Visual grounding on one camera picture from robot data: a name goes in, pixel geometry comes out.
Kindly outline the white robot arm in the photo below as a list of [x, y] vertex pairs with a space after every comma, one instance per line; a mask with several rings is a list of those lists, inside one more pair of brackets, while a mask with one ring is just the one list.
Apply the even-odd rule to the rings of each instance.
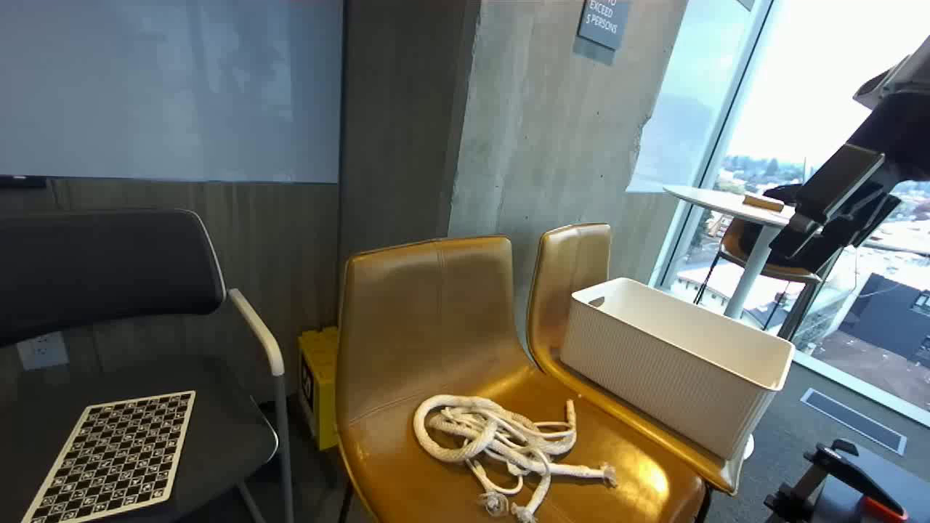
[[770, 240], [780, 259], [818, 259], [854, 243], [904, 181], [930, 170], [930, 38], [854, 91], [867, 120], [796, 191], [787, 227]]

